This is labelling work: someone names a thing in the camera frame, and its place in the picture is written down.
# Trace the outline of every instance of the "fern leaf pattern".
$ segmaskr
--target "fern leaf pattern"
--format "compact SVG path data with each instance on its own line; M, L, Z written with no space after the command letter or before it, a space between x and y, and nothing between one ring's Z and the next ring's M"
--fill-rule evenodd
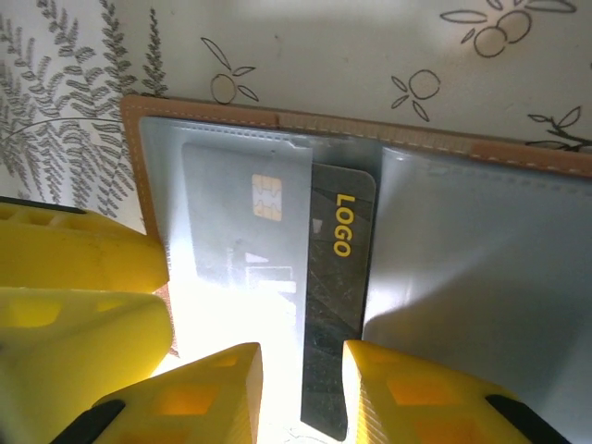
M47 24L44 35L27 35L0 13L0 166L18 179L19 195L117 218L135 193L119 101L139 82L114 2L98 0L103 38L87 45L79 19L58 1L31 6ZM153 8L149 20L141 85L162 97L168 88ZM36 39L55 51L37 54Z

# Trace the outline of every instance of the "brown leather cover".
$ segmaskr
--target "brown leather cover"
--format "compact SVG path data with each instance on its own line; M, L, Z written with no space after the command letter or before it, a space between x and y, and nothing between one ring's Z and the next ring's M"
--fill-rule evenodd
M589 154L553 151L519 143L387 123L137 95L123 98L121 115L128 138L146 232L155 237L158 237L158 231L143 161L139 127L140 119L148 116L309 134L358 136L410 149L470 157L481 162L592 178L592 155Z

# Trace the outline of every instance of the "credit card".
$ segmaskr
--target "credit card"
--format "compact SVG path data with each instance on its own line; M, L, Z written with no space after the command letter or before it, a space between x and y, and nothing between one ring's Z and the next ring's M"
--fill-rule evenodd
M313 164L301 420L347 433L343 341L362 336L376 183L363 171Z

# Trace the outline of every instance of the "black card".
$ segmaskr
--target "black card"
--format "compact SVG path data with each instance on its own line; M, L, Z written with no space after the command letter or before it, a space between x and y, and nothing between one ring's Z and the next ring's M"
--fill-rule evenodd
M375 199L369 174L313 164L301 419L338 440L343 341L362 336Z

